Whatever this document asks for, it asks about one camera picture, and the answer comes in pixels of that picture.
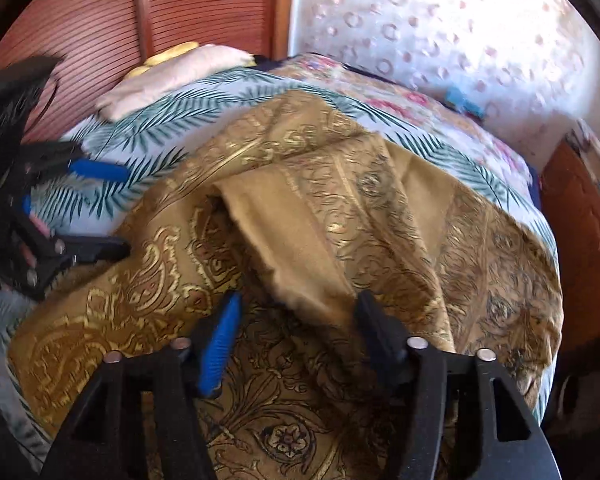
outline gold fabric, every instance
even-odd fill
[[[24,397],[55,434],[104,353],[158,349],[241,288],[222,394],[198,402],[220,479],[378,477],[392,425],[352,325],[364,288],[439,348],[495,350],[531,406],[560,341],[558,277],[526,228],[300,91],[228,126],[118,234],[128,259],[76,270],[18,328]]]

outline wallpaper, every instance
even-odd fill
[[[600,42],[567,0],[296,0],[291,49],[434,97],[461,89],[485,127],[542,166],[586,116]]]

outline metal screw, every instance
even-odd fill
[[[191,339],[188,337],[177,337],[173,341],[171,341],[171,348],[174,350],[184,350],[185,348],[189,348],[191,346]]]
[[[38,273],[35,270],[29,269],[27,271],[27,283],[29,283],[30,286],[36,286],[38,284]]]
[[[113,363],[118,363],[122,361],[122,352],[120,350],[113,350],[105,354],[103,361],[108,365],[112,365]]]
[[[56,240],[55,248],[56,248],[57,254],[64,254],[64,250],[66,249],[66,246],[65,246],[64,242],[60,238],[58,238],[58,240]]]
[[[480,361],[490,362],[496,360],[496,352],[490,348],[480,348],[475,354],[478,356]]]
[[[415,348],[416,350],[424,350],[427,346],[429,346],[429,341],[423,337],[415,335],[407,339],[407,346],[410,348]]]

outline wooden headboard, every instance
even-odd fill
[[[286,55],[291,0],[32,0],[0,40],[0,69],[32,54],[59,54],[59,90],[26,140],[56,139],[93,111],[128,70],[184,41]],[[43,93],[33,120],[49,99]]]

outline bed sheet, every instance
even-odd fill
[[[270,72],[329,88],[404,119],[445,140],[531,200],[533,179],[522,156],[470,118],[427,95],[353,72],[319,54],[299,54]]]
[[[128,182],[63,177],[34,190],[32,209],[61,234],[109,234],[144,191],[167,176],[187,153],[248,107],[289,89],[319,95],[365,128],[452,174],[528,226],[542,240],[557,267],[554,236],[542,213],[522,193],[438,136],[330,89],[249,68],[235,68],[199,80],[115,124],[104,123],[96,116],[83,120],[63,139],[80,140],[85,151],[99,160],[126,164],[131,169]],[[40,469],[50,440],[33,420],[6,357],[18,324],[34,308],[31,300],[16,292],[0,291],[0,408],[24,454]],[[552,378],[551,370],[542,377],[542,391],[534,410],[538,420],[542,419]]]

